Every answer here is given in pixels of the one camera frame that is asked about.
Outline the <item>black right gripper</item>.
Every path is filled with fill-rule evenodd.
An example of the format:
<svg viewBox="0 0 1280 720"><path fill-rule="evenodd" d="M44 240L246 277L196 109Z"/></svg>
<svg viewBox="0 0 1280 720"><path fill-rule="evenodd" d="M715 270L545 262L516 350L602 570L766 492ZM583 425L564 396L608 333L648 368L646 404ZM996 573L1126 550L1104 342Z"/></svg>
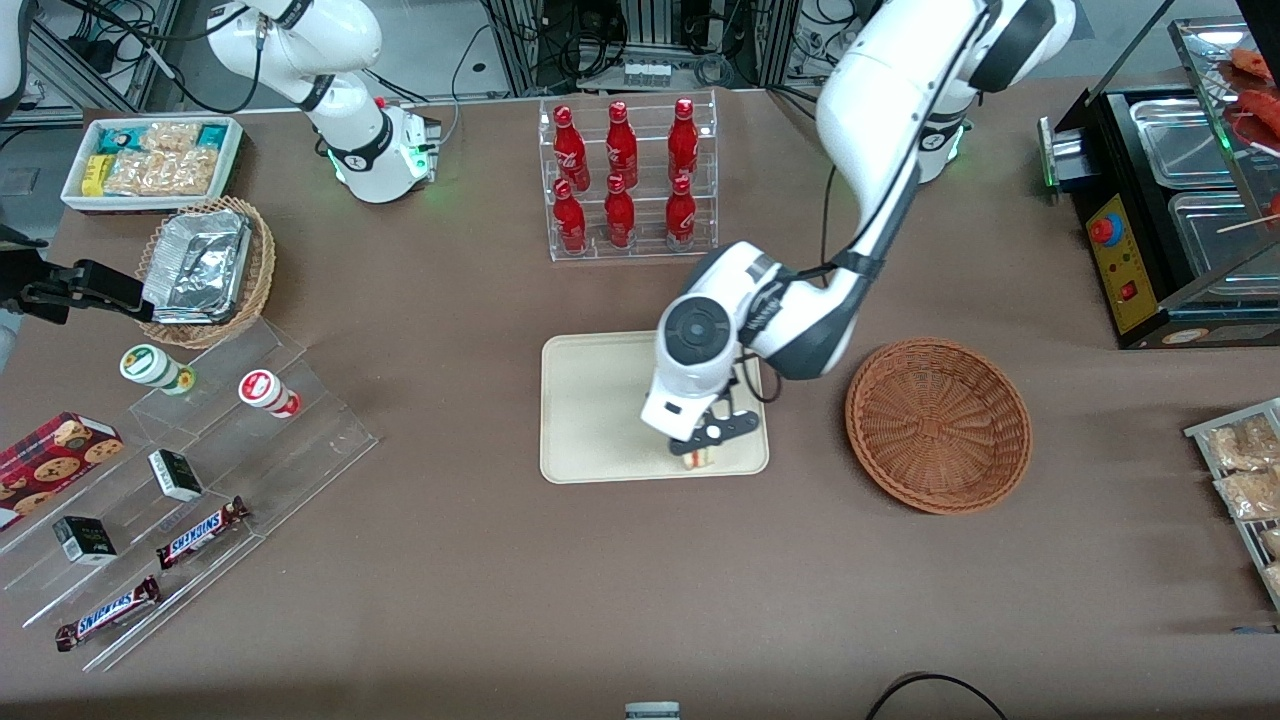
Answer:
<svg viewBox="0 0 1280 720"><path fill-rule="evenodd" d="M154 305L145 299L142 281L92 260L82 259L69 270L42 264L17 282L18 314L65 325L70 305L118 313L142 323L154 319Z"/></svg>

